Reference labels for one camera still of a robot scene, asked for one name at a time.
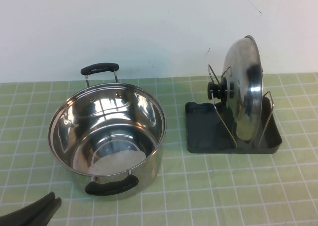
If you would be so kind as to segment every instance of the countertop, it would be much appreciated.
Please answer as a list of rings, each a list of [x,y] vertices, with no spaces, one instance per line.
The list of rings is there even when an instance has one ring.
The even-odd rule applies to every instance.
[[[318,73],[264,76],[283,138],[277,153],[269,155],[187,151],[184,105],[208,101],[207,81],[122,81],[157,97],[168,130],[153,184],[113,202],[77,190],[49,153],[51,117],[85,81],[0,84],[0,215],[54,191],[62,206],[51,226],[318,225]]]

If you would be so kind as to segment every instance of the black tray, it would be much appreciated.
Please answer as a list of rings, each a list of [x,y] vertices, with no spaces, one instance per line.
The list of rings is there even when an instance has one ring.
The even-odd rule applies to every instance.
[[[226,109],[221,103],[217,103],[216,108],[224,121],[231,121],[225,118],[228,114],[225,114]],[[229,132],[216,113],[213,104],[186,103],[187,149],[190,153],[210,154],[276,153],[282,143],[282,138],[277,129],[273,115],[271,116],[264,132],[264,136],[259,143],[270,112],[270,100],[267,97],[263,97],[261,121],[255,139],[252,142],[247,143],[236,138],[237,146],[235,146]]]

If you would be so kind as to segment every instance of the pot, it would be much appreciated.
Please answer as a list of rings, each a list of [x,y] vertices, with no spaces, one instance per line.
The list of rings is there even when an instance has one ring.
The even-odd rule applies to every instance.
[[[48,140],[55,160],[93,197],[123,199],[145,189],[162,161],[166,117],[145,90],[118,83],[115,63],[81,70],[87,88],[56,111]],[[90,74],[111,71],[116,82],[89,86]]]

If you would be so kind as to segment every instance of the pot handle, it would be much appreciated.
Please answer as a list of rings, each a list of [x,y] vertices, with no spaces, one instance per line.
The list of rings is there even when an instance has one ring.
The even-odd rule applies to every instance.
[[[105,184],[99,184],[92,181],[85,187],[85,192],[89,195],[107,196],[123,193],[127,190],[134,188],[138,185],[138,178],[134,175],[128,175],[121,181],[109,182]]]
[[[97,63],[81,69],[80,73],[85,76],[87,87],[89,87],[88,76],[91,74],[112,71],[115,75],[116,83],[118,82],[116,71],[118,71],[119,65],[117,63]]]

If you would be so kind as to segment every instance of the stainless steel lid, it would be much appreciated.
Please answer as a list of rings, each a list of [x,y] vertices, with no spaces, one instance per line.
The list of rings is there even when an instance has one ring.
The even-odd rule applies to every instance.
[[[257,44],[246,36],[229,48],[221,83],[209,83],[208,96],[220,98],[232,115],[228,126],[239,139],[251,142],[256,135],[262,111],[263,68]]]

